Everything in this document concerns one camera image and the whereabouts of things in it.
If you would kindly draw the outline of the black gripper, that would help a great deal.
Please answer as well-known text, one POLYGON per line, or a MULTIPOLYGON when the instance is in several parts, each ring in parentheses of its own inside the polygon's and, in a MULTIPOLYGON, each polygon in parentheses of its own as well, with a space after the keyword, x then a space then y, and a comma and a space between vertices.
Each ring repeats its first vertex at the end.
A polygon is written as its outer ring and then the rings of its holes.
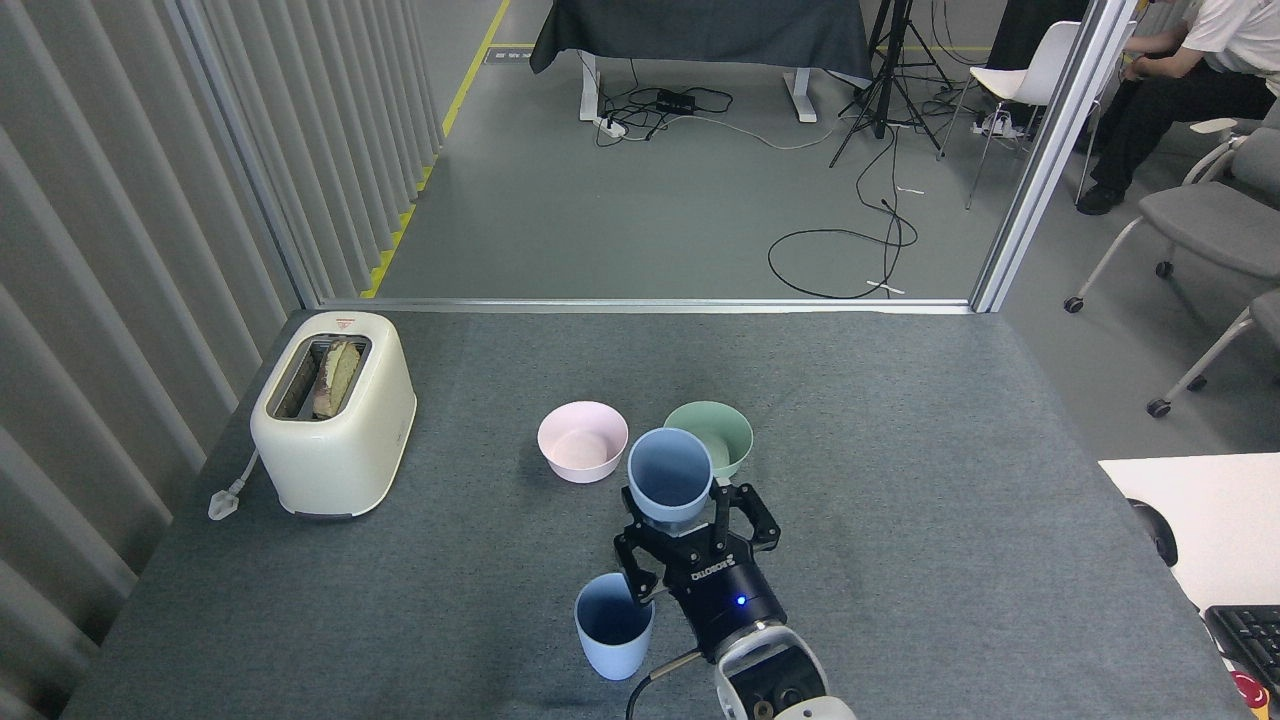
POLYGON ((771 551, 780 541, 780 527, 769 509, 746 483, 714 483, 710 498, 716 512, 707 550, 692 538, 677 538, 658 529, 641 511, 628 487, 621 491, 631 520, 614 537, 614 553, 628 592, 640 605, 669 589, 695 635, 705 659, 718 659, 727 644, 754 632, 758 623, 785 624, 787 614, 755 561, 755 550, 771 551), (730 538, 730 511, 748 519, 751 536, 730 538), (659 565, 660 573, 641 568, 641 550, 659 565))

